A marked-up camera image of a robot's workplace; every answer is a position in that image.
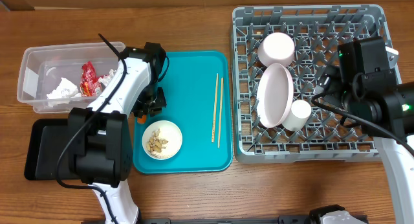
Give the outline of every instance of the white bowl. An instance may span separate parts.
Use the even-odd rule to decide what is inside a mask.
[[[149,141],[149,138],[152,137],[153,131],[160,130],[160,135],[158,136],[160,139],[165,139],[168,141],[165,144],[166,148],[162,149],[168,150],[169,155],[166,158],[158,158],[151,154],[150,151],[147,150],[146,144]],[[167,120],[159,120],[157,122],[152,123],[150,126],[145,129],[144,134],[142,135],[142,147],[144,151],[153,159],[156,160],[166,160],[174,155],[180,150],[182,145],[182,133],[180,128],[175,125],[174,123],[167,121]]]

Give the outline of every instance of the red wrapper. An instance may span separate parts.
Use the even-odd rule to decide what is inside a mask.
[[[102,86],[98,82],[95,68],[91,62],[82,65],[82,77],[80,80],[80,90],[82,97],[100,95]]]

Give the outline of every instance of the trash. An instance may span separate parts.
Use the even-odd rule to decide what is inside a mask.
[[[66,78],[61,78],[59,86],[51,93],[47,94],[47,99],[57,98],[74,98],[81,97],[78,87]],[[49,107],[56,106],[58,104],[68,104],[69,101],[53,101],[48,102]]]
[[[114,77],[115,73],[116,70],[114,71],[113,69],[111,69],[108,75],[99,77],[98,82],[102,83],[102,85],[107,87],[109,85],[109,82],[111,82],[112,78]]]
[[[82,77],[80,81],[80,90],[82,97],[96,96],[102,93],[102,86],[96,77],[95,68],[91,62],[82,65]]]

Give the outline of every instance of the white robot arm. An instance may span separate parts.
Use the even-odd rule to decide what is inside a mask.
[[[414,135],[407,137],[410,146],[414,146]],[[386,169],[391,198],[393,200],[395,223],[414,223],[414,157],[407,149],[393,139],[374,137]],[[347,211],[334,211],[320,218],[323,224],[363,224]]]
[[[139,94],[151,82],[151,69],[149,63],[143,62],[141,59],[136,58],[126,58],[125,62],[127,65],[127,75],[125,76],[124,81],[118,88],[114,97],[112,97],[110,102],[102,110],[104,113],[119,111],[120,113],[129,115],[136,100],[138,99]],[[118,70],[109,85],[88,107],[91,107],[93,111],[96,111],[102,105],[105,98],[109,96],[109,93],[121,79],[123,71],[124,65],[121,61],[119,61]],[[106,131],[100,131],[99,134],[106,134]],[[132,200],[127,180],[120,181],[118,187],[116,188],[103,183],[93,183],[93,185],[98,186],[105,191],[109,203],[111,204],[112,212],[119,224],[135,224],[138,221],[139,209]],[[94,193],[98,197],[105,213],[105,224],[113,223],[104,198],[95,190]]]
[[[89,188],[97,187],[93,189],[106,224],[135,224],[140,212],[126,179],[132,163],[127,118],[131,112],[139,118],[153,116],[166,107],[158,82],[164,77],[159,77],[164,61],[169,60],[157,43],[146,43],[143,49],[127,47],[118,57],[123,59],[103,93],[88,108],[74,108],[69,114],[70,132],[86,128],[74,136],[79,140],[69,148],[69,170]]]

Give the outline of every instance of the crumpled paper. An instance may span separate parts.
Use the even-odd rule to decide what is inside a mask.
[[[109,85],[109,83],[111,82],[112,78],[114,77],[116,71],[114,71],[113,69],[111,69],[109,71],[108,75],[99,77],[98,82],[102,83],[102,85],[104,85],[105,87],[107,87]]]
[[[54,89],[51,93],[47,94],[47,99],[58,99],[58,98],[77,98],[82,97],[78,86],[73,84],[66,78],[61,78],[59,86]],[[70,101],[50,101],[47,103],[49,107],[56,106],[58,104],[68,104]]]

